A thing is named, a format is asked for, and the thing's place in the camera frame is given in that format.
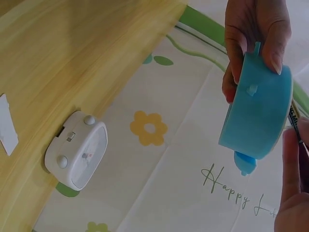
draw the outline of wooden table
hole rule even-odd
[[[43,157],[76,110],[101,117],[185,0],[0,0],[0,95],[19,137],[0,145],[0,231],[31,231],[57,180]]]

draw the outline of alarm clock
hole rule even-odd
[[[103,158],[107,142],[105,124],[77,111],[48,146],[45,166],[62,184],[80,191]]]

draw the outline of finger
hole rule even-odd
[[[309,119],[306,117],[300,117],[297,127],[302,141],[306,145],[309,145]]]
[[[299,144],[299,174],[301,191],[309,193],[309,156],[304,144]]]
[[[306,146],[309,144],[309,121],[305,117],[298,120],[298,130]],[[303,192],[309,193],[309,156],[303,144],[299,145],[299,171]]]
[[[222,80],[222,92],[225,95],[226,101],[232,103],[236,94],[236,84],[233,79],[230,64],[228,65]]]
[[[225,45],[231,70],[236,84],[239,82],[243,63],[243,54],[247,48],[247,39],[236,27],[225,26]]]
[[[273,72],[281,74],[285,47],[291,38],[289,20],[277,21],[271,24],[262,50],[265,64]]]
[[[281,204],[300,193],[298,140],[294,129],[283,133],[283,180]]]

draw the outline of marker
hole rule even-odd
[[[292,104],[291,104],[291,107],[290,107],[290,111],[289,111],[289,115],[288,115],[288,119],[290,121],[290,124],[293,126],[294,130],[296,131],[298,143],[302,144],[303,141],[300,138],[298,127],[297,127],[298,117],[299,117],[298,114],[299,114],[298,113],[298,109],[296,108],[294,102],[292,101]]]

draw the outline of yellow flower print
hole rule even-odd
[[[110,232],[105,223],[96,224],[93,221],[88,223],[88,230],[85,232]]]
[[[143,146],[153,144],[160,146],[164,143],[163,135],[168,131],[168,127],[162,121],[161,115],[157,113],[146,115],[143,111],[134,114],[134,121],[130,124],[133,134],[139,137]]]

